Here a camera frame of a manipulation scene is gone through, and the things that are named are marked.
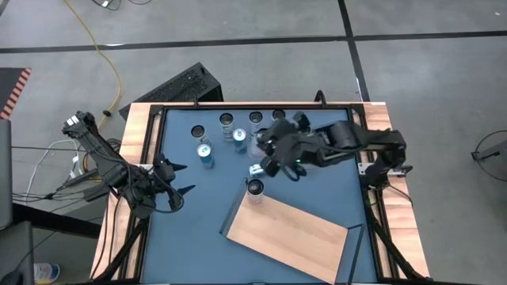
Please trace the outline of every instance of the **white cable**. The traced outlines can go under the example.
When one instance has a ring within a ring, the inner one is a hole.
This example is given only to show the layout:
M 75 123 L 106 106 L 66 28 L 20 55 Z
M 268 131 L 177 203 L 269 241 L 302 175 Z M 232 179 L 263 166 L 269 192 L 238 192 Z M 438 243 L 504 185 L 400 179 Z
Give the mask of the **white cable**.
M 35 169 L 33 169 L 32 176 L 30 177 L 29 187 L 26 189 L 25 205 L 28 205 L 26 200 L 28 199 L 30 189 L 32 189 L 32 183 L 33 183 L 33 179 L 35 178 L 35 173 L 37 172 L 37 168 L 39 168 L 40 163 L 42 163 L 42 161 L 46 158 L 46 156 L 49 153 L 49 150 L 51 150 L 51 148 L 54 145 L 57 145 L 60 143 L 73 143 L 74 144 L 74 147 L 76 149 L 76 156 L 78 157 L 78 169 L 79 169 L 79 172 L 82 173 L 81 166 L 80 166 L 81 163 L 79 163 L 80 159 L 79 159 L 78 145 L 76 144 L 76 142 L 73 139 L 64 139 L 64 140 L 52 143 L 51 145 L 48 146 L 48 149 L 46 150 L 46 152 L 44 152 L 44 155 L 42 156 L 42 158 L 40 158 L 39 162 L 37 162 L 37 164 L 35 165 Z

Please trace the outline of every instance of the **yellow cable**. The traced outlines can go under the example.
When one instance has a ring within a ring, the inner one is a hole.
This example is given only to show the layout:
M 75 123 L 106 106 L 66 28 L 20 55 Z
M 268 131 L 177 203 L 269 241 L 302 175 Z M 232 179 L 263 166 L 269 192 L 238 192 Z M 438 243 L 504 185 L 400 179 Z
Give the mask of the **yellow cable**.
M 105 56 L 102 51 L 98 48 L 98 45 L 97 45 L 97 42 L 95 41 L 95 38 L 93 37 L 92 33 L 90 32 L 90 30 L 88 29 L 88 27 L 86 27 L 86 24 L 85 22 L 81 19 L 81 17 L 78 15 L 78 13 L 74 10 L 74 8 L 72 8 L 71 4 L 67 1 L 67 0 L 63 0 L 65 2 L 65 5 L 67 5 L 67 7 L 69 7 L 69 9 L 72 11 L 72 13 L 76 16 L 76 18 L 78 18 L 79 20 L 79 23 L 81 23 L 81 26 L 86 30 L 86 32 L 88 33 L 88 36 L 90 36 L 90 39 L 92 39 L 92 42 L 93 42 L 93 45 L 95 47 L 95 50 L 97 51 L 97 53 L 99 55 L 101 55 L 101 57 L 103 57 L 105 59 L 106 62 L 109 63 L 109 65 L 111 66 L 112 68 L 112 71 L 114 71 L 114 74 L 116 75 L 116 81 L 118 82 L 118 92 L 116 94 L 116 98 L 114 99 L 114 101 L 111 103 L 111 106 L 109 106 L 108 108 L 108 111 L 111 112 L 111 110 L 116 106 L 116 104 L 118 104 L 118 101 L 120 100 L 121 98 L 121 80 L 120 80 L 120 75 L 118 74 L 118 71 L 116 70 L 116 68 L 114 67 L 114 64 L 112 64 L 111 60 L 108 59 L 107 56 Z M 101 127 L 102 127 L 102 124 L 104 124 L 105 122 L 105 119 L 107 118 L 106 115 L 103 115 L 102 116 L 102 119 L 101 121 L 99 122 L 99 124 L 97 125 L 97 128 L 98 130 L 101 130 Z M 87 157 L 85 157 L 83 159 L 83 169 L 88 169 L 88 159 Z

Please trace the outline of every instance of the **wooden table edge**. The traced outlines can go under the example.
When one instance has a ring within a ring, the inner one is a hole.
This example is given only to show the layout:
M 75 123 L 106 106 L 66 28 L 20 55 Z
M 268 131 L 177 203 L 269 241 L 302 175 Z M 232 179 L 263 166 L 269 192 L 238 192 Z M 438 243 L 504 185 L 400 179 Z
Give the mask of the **wooden table edge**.
M 309 101 L 275 101 L 275 102 L 262 102 L 262 101 L 252 101 L 252 102 L 200 102 L 199 106 L 220 106 L 220 105 L 320 105 L 320 102 L 309 102 Z M 391 121 L 389 118 L 389 114 L 387 111 L 387 105 L 385 102 L 328 102 L 328 105 L 363 105 L 364 113 L 366 117 L 366 122 L 368 125 L 368 129 L 386 129 L 391 128 Z M 170 103 L 133 103 L 130 107 L 130 112 L 128 115 L 127 123 L 125 126 L 124 137 L 122 140 L 122 147 L 120 149 L 120 155 L 125 158 L 125 160 L 132 164 L 138 164 L 141 162 L 141 153 L 143 151 L 144 139 L 146 135 L 147 122 L 149 118 L 149 112 L 152 105 L 165 105 L 165 106 L 192 106 L 193 102 L 170 102 Z M 154 153 L 154 144 L 152 142 L 156 141 L 158 132 L 156 130 L 152 131 L 151 143 L 149 145 L 150 151 L 149 156 L 152 156 Z M 408 194 L 408 190 L 406 187 L 405 179 L 397 179 L 392 180 L 392 184 L 395 184 L 397 188 L 403 190 L 406 194 Z M 405 245 L 403 241 L 407 239 L 403 230 L 409 230 L 410 236 L 409 239 L 412 241 L 411 246 L 402 246 L 399 247 L 399 250 L 404 254 L 406 259 L 412 264 L 412 266 L 424 276 L 428 275 L 428 268 L 425 262 L 425 255 L 422 249 L 421 240 L 417 231 L 417 224 L 415 222 L 414 211 L 411 207 L 406 207 L 406 202 L 403 202 L 402 199 L 395 200 L 392 195 L 384 195 L 383 197 L 384 203 L 386 204 L 386 213 L 387 213 L 387 221 L 390 226 L 391 238 L 396 245 Z M 100 255 L 102 252 L 102 246 L 104 244 L 104 236 L 105 231 L 107 231 L 107 238 L 105 239 L 105 250 L 102 254 L 101 262 L 97 267 L 97 272 L 94 276 L 96 277 L 100 275 L 107 265 L 109 264 L 109 257 L 111 259 L 117 254 L 118 250 L 120 250 L 121 246 L 124 244 L 127 227 L 128 227 L 128 218 L 130 217 L 130 209 L 128 205 L 121 201 L 120 206 L 118 208 L 118 212 L 116 215 L 116 226 L 114 229 L 114 243 L 112 245 L 112 250 L 109 250 L 111 247 L 111 233 L 112 233 L 112 219 L 113 219 L 113 211 L 116 206 L 116 198 L 112 195 L 109 195 L 108 198 L 109 203 L 109 211 L 107 216 L 105 215 L 104 221 L 102 223 L 103 227 L 101 229 L 101 235 L 97 242 L 97 248 L 95 252 L 95 257 L 93 259 L 92 270 L 97 266 L 97 262 L 100 259 Z M 405 215 L 405 221 L 400 222 L 397 221 L 397 217 L 399 217 L 399 211 L 397 211 L 398 207 L 403 205 L 403 214 Z M 108 219 L 108 227 L 105 227 L 105 220 Z M 379 244 L 379 253 L 381 257 L 381 266 L 383 269 L 383 275 L 385 277 L 390 277 L 391 272 L 388 267 L 387 262 L 387 253 L 385 251 L 385 247 L 378 241 Z M 135 262 L 138 256 L 139 249 L 139 239 L 132 246 L 130 256 L 128 259 L 128 268 L 127 268 L 127 278 L 132 278 L 134 276 L 134 267 Z

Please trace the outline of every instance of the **blue table surface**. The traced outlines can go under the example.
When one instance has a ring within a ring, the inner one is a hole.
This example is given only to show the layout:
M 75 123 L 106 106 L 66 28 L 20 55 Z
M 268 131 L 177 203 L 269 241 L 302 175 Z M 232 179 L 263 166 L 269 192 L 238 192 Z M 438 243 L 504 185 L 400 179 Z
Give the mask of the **blue table surface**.
M 196 187 L 185 195 L 177 213 L 151 217 L 143 266 L 143 283 L 322 283 L 304 272 L 227 240 L 219 231 L 248 167 L 260 161 L 236 154 L 225 142 L 219 116 L 229 112 L 234 126 L 250 130 L 252 110 L 169 110 L 161 152 L 172 162 L 187 165 L 177 172 L 175 188 Z M 262 110 L 263 126 L 271 124 L 272 110 Z M 348 120 L 345 110 L 306 110 L 312 126 Z M 295 111 L 287 110 L 287 118 Z M 198 142 L 190 129 L 203 125 L 213 144 L 215 167 L 205 169 L 197 156 Z M 263 177 L 265 194 L 340 226 L 366 224 L 356 161 L 350 159 L 324 169 L 312 169 L 299 182 L 282 172 Z M 168 210 L 167 196 L 157 196 L 157 208 Z M 356 242 L 349 242 L 341 258 L 337 281 L 346 282 Z M 375 282 L 375 266 L 365 231 L 354 273 L 354 282 Z

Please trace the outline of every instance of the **concrete floor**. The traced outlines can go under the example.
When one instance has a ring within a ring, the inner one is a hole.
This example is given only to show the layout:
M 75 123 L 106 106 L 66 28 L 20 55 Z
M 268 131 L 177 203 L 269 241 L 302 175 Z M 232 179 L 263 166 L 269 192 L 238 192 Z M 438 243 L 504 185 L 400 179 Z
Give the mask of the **concrete floor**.
M 214 40 L 255 36 L 345 35 L 334 0 L 123 1 L 116 12 L 72 0 L 99 44 Z M 347 0 L 356 35 L 507 29 L 507 4 L 494 0 Z M 11 0 L 0 16 L 0 48 L 90 44 L 60 0 Z M 386 101 L 393 126 L 409 144 L 408 184 L 431 275 L 437 280 L 504 284 L 507 279 L 507 191 L 470 157 L 478 141 L 505 128 L 506 37 L 357 43 L 372 101 Z M 123 106 L 196 62 L 222 83 L 227 101 L 358 101 L 345 42 L 107 51 L 120 72 Z M 3 67 L 31 67 L 11 117 L 13 144 L 48 146 L 65 139 L 75 111 L 100 115 L 116 94 L 107 63 L 95 52 L 2 54 Z M 114 116 L 102 132 L 121 139 Z M 14 191 L 24 192 L 41 151 L 13 154 Z M 47 193 L 68 174 L 72 153 L 54 152 L 40 167 L 34 193 Z M 505 166 L 489 161 L 497 175 Z M 34 203 L 52 210 L 64 204 Z M 77 204 L 83 219 L 101 215 L 101 201 Z M 95 241 L 55 235 L 36 259 L 58 262 L 77 276 L 90 268 Z M 67 245 L 60 254 L 54 248 Z

